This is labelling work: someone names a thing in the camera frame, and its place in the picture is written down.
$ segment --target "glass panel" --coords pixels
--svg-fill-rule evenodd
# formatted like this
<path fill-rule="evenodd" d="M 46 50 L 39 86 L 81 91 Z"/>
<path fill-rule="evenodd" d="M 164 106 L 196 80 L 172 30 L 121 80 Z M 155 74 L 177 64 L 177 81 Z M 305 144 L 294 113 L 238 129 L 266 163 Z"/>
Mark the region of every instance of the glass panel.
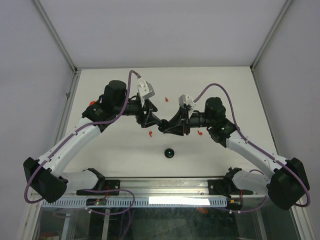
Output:
<path fill-rule="evenodd" d="M 262 198 L 244 199 L 246 209 Z M 116 213 L 124 208 L 95 208 Z M 298 240 L 290 211 L 268 201 L 259 211 L 232 213 L 212 207 L 136 207 L 120 215 L 88 214 L 85 209 L 41 208 L 41 240 Z"/>

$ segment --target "table surface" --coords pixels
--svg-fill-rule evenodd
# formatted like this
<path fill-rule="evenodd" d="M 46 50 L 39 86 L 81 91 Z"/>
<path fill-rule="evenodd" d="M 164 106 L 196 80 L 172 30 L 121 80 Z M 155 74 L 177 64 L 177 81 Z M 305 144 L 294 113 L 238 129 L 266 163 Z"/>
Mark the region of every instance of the table surface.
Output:
<path fill-rule="evenodd" d="M 130 69 L 85 69 L 81 71 L 67 132 L 91 101 L 103 94 L 111 80 L 128 82 Z M 160 119 L 171 119 L 179 108 L 182 94 L 194 99 L 210 83 L 224 86 L 231 97 L 235 117 L 242 131 L 255 142 L 275 151 L 263 106 L 249 67 L 136 68 L 151 83 Z M 137 93 L 138 81 L 132 77 L 130 96 Z M 197 102 L 204 110 L 206 99 L 220 97 L 230 120 L 227 98 L 218 87 L 211 87 Z M 164 151 L 172 148 L 173 158 Z M 122 116 L 85 146 L 69 163 L 65 172 L 95 168 L 106 177 L 203 177 L 221 176 L 228 168 L 256 168 L 239 154 L 211 140 L 205 128 L 193 128 L 188 136 L 163 134 L 157 126 L 141 128 L 134 116 Z"/>

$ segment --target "white light strip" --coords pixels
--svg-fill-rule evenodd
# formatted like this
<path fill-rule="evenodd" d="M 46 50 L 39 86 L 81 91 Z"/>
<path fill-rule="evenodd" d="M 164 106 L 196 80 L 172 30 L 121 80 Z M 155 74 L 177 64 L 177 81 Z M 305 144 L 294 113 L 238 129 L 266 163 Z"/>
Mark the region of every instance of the white light strip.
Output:
<path fill-rule="evenodd" d="M 149 204 L 210 206 L 208 198 L 191 198 L 177 196 L 150 196 Z"/>

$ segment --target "black sphere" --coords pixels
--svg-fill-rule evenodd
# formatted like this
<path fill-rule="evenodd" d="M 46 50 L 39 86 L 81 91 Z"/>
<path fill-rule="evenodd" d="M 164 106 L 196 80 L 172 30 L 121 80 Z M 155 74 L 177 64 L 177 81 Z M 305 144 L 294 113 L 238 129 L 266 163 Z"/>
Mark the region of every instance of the black sphere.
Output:
<path fill-rule="evenodd" d="M 167 148 L 165 151 L 164 151 L 164 155 L 170 159 L 172 158 L 174 155 L 175 155 L 175 151 L 171 148 Z"/>

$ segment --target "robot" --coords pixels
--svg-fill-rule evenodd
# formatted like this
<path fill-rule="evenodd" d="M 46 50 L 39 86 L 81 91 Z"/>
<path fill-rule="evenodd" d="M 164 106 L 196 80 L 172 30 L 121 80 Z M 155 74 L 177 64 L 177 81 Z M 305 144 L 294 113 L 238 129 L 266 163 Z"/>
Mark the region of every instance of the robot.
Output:
<path fill-rule="evenodd" d="M 138 78 L 138 94 L 129 98 L 132 74 Z M 226 118 L 226 108 L 219 97 L 208 98 L 204 112 L 196 110 L 197 101 L 211 86 L 220 87 L 226 94 L 233 123 Z M 242 133 L 237 125 L 230 97 L 221 85 L 210 84 L 194 100 L 189 95 L 182 95 L 178 111 L 170 120 L 160 119 L 155 115 L 158 109 L 150 101 L 153 95 L 155 92 L 151 84 L 133 70 L 129 73 L 128 88 L 122 81 L 110 81 L 99 99 L 82 113 L 82 118 L 71 132 L 39 158 L 29 157 L 25 160 L 26 201 L 35 203 L 45 199 L 48 203 L 53 203 L 65 193 L 76 191 L 78 195 L 94 195 L 92 192 L 104 190 L 106 177 L 94 168 L 82 172 L 63 171 L 86 144 L 103 133 L 120 116 L 135 116 L 142 128 L 157 125 L 158 130 L 164 134 L 185 136 L 189 135 L 191 128 L 206 128 L 215 143 L 242 155 L 263 173 L 229 168 L 223 180 L 214 184 L 214 189 L 219 194 L 231 198 L 230 194 L 235 190 L 250 190 L 268 196 L 283 210 L 289 210 L 293 205 L 307 207 L 310 204 L 310 186 L 303 163 L 295 157 L 288 160 L 270 152 Z M 29 187 L 42 198 L 37 201 L 28 200 Z M 307 203 L 296 203 L 305 194 Z"/>

